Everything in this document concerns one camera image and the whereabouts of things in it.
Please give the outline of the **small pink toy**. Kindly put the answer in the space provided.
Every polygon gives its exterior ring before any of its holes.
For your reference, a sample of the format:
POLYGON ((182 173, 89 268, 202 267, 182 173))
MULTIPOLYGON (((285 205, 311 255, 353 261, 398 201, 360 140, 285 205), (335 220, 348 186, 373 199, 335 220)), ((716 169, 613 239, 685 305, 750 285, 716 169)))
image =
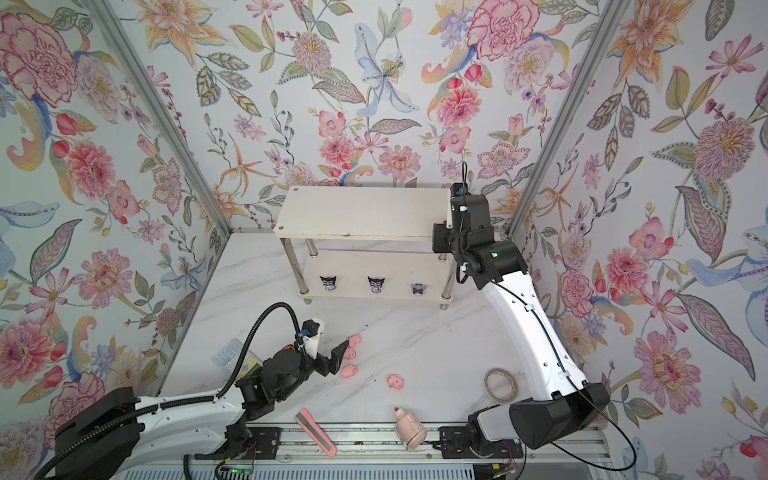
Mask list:
POLYGON ((347 364, 341 369, 340 376, 344 379, 349 379, 354 377, 357 373, 358 368, 355 365, 347 364))

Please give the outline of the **pink toy cluster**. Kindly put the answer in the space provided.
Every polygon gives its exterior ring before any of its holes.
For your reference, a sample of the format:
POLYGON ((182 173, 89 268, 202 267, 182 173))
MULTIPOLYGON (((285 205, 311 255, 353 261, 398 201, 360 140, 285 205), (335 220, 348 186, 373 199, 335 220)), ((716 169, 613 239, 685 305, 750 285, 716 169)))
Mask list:
POLYGON ((344 353, 344 359, 351 361, 357 357, 357 349, 361 344, 361 336, 354 334, 348 337, 348 347, 344 353))

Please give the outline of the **Kuromi figure black purple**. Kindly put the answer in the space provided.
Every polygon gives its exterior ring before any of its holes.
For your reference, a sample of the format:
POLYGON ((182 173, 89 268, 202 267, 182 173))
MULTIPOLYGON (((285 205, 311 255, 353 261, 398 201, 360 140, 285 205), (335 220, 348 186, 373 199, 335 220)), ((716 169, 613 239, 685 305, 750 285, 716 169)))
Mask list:
POLYGON ((321 276, 320 277, 323 288, 328 292, 335 292, 337 290, 337 277, 336 276, 321 276))

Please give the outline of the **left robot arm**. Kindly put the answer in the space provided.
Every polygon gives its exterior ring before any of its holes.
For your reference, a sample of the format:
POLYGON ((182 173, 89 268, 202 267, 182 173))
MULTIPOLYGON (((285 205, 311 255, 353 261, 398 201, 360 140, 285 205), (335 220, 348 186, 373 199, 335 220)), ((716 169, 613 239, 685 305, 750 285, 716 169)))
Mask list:
POLYGON ((130 387, 105 395, 57 428, 54 455, 37 479, 110 479, 140 465, 196 455, 243 455, 255 443, 250 423, 274 411, 313 374, 337 374, 349 348, 319 351, 325 324, 298 320, 285 302, 267 307, 241 343, 225 383, 203 393, 138 396, 130 387), (256 333, 277 311, 287 312, 293 337, 272 357, 243 368, 256 333))

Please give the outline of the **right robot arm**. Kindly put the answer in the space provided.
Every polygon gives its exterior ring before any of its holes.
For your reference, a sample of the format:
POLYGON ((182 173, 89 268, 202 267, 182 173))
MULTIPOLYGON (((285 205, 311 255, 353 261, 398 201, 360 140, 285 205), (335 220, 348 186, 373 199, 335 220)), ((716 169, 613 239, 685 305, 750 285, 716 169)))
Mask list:
POLYGON ((445 219, 432 229, 432 250, 452 267, 441 294, 447 307, 454 284, 472 280, 496 311, 520 356, 530 396, 497 403, 469 415, 455 441, 442 447, 490 459, 501 447, 515 445, 522 453, 543 446, 605 418, 610 402, 607 387, 590 382, 557 337, 534 289, 529 268, 511 240, 498 240, 491 225, 488 201, 455 183, 442 194, 445 219))

